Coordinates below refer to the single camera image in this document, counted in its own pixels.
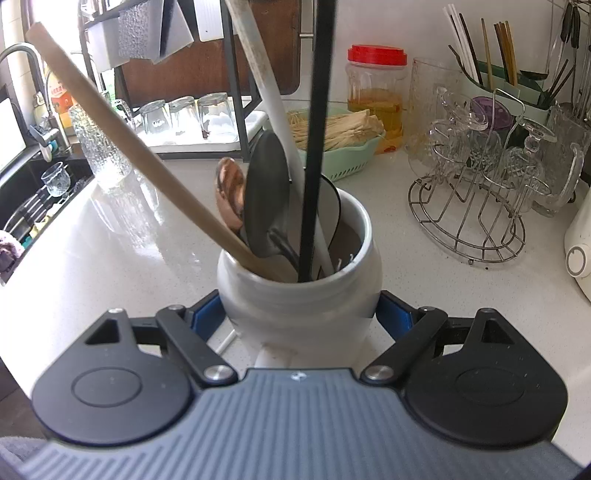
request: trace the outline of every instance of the black rod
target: black rod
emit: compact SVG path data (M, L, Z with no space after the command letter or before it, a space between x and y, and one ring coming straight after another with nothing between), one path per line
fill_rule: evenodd
M330 90L330 66L335 31L336 0L322 0L318 2L317 9L316 45L314 47L308 122L306 184L304 186L304 205L301 218L299 282L308 281L312 275L314 229L318 211L320 175L322 174L324 129L326 128L326 112Z
M244 109L242 108L242 94L240 92L240 79L238 77L238 63L236 62L236 45L234 44L234 29L232 19L226 2L220 2L222 11L222 29L223 29L223 52L226 57L226 67L228 68L228 79L230 80L230 93L234 103L234 116L236 117L236 128L238 129L238 138L240 140L240 151L242 152L242 161L248 163L251 160L251 153L248 147L248 134L246 132L246 122Z

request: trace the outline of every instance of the white appliance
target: white appliance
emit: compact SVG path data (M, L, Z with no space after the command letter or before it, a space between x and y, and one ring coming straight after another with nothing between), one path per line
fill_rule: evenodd
M564 235L566 270L591 300L591 194L587 196Z
M0 128L0 145L2 146L0 149L0 170L2 170L25 149L26 145L12 111L10 98L0 103L0 118L2 119L2 128Z

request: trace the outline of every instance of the chopstick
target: chopstick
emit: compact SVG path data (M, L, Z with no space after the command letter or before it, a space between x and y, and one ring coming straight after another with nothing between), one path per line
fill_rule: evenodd
M336 0L318 2L316 13L316 43L312 66L312 90L306 149L306 185L301 218L300 263L298 282L310 281L314 253L314 223L317 218L324 130L330 89L330 66L335 31Z
M450 27L452 28L453 41L455 42L456 49L457 49L456 53L459 55L460 62L462 63L462 67L464 68L464 70L466 70L466 73L468 74L468 76L473 79L471 69L468 66L468 60L466 59L464 49L462 48L462 42L460 41L460 37L458 36L458 33L457 33L457 28L453 23L452 16L447 11L447 7L443 7L443 14L446 16L447 22L449 23Z
M260 258L244 245L234 233L220 222L187 188L164 166L162 161L125 125L100 96L96 88L72 63L41 23L35 23L25 35L49 68L66 86L76 101L96 122L134 166L176 205L197 227L220 247L230 253L251 272L270 280L280 280Z
M472 55L472 61L474 62L474 68L476 70L476 75L478 77L478 83L484 86L482 83L482 75L480 74L480 69L478 68L478 60L476 59L476 52L474 51L474 45L472 44L472 39L470 38L470 32L468 31L468 27L466 22L464 21L464 15L460 14L460 21L462 22L462 28L464 29L464 33L466 34L466 38L468 40L468 46L470 47L470 54Z
M484 18L480 19L482 21L482 35L484 36L484 49L486 52L486 71L488 73L488 88L490 91L495 89L495 84L492 79L492 63L491 63L491 50L488 46L488 36L486 35L486 24L484 22Z
M509 22L505 21L505 32L507 34L509 52L511 53L511 64L513 68L513 86L517 86L517 60L515 59L515 47L513 45L513 36L511 35L511 27L509 26Z
M459 46L459 53L462 55L462 63L464 65L464 69L468 73L468 75L476 81L478 79L478 75L476 74L476 65L472 61L472 55L470 53L470 47L468 46L468 40L466 38L466 34L464 33L464 29L462 27L462 22L460 21L460 17L457 14L456 7L454 4L447 4L447 7L443 8L443 12L449 16L449 21L452 26L452 32L455 33L457 36L457 44Z
M503 52L505 53L505 60L507 61L507 68L509 74L509 83L513 85L513 59L511 57L511 49L509 47L509 37L503 22L499 23L499 31L501 32L501 41L503 44Z
M505 58L505 50L503 49L503 35L501 33L501 25L495 23L496 40L499 43L499 49L501 51L501 60L503 61L503 69L505 73L505 81L509 82L509 67L507 65L507 59Z
M575 69L575 65L572 66L572 68L566 74L566 77L564 77L562 82L560 82L560 85L558 86L558 88L554 92L552 92L552 95L548 98L548 100L546 102L546 104L548 105L548 108L550 108L550 106L552 105L552 101L556 98L558 93L562 90L562 87L564 86L564 84L568 81L570 76L573 74L574 69Z

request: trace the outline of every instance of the kitchen appliance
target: kitchen appliance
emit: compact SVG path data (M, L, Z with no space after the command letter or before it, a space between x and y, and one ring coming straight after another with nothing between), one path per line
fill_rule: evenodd
M215 295L150 318L105 312L37 381L33 409L53 439L20 474L558 480L581 470L550 442L564 383L494 309L452 318L383 291L376 316L396 342L359 380L349 369L250 369L239 380L189 325L219 316Z
M2 128L0 129L0 145L2 145L0 170L2 170L26 148L26 145L12 110L10 98L0 102L0 118L2 118Z
M587 193L564 235L566 270L591 300L591 195Z

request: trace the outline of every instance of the countertop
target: countertop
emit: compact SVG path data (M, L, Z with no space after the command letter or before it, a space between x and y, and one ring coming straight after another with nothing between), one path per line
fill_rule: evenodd
M212 211L214 160L177 160L171 171ZM499 310L562 376L569 406L554 438L580 463L591 461L591 303L564 267L564 232L576 213L523 215L527 243L502 265L461 262L422 231L410 212L414 180L404 153L375 157L337 186L356 196L372 219L383 288L413 306L451 316ZM0 356L27 395L41 373L105 310L147 316L173 303L191 305L216 288L219 247L152 187L129 176L104 194L91 182L33 245L0 290ZM229 333L227 321L210 344ZM377 322L359 365L392 340ZM251 364L239 341L224 357Z

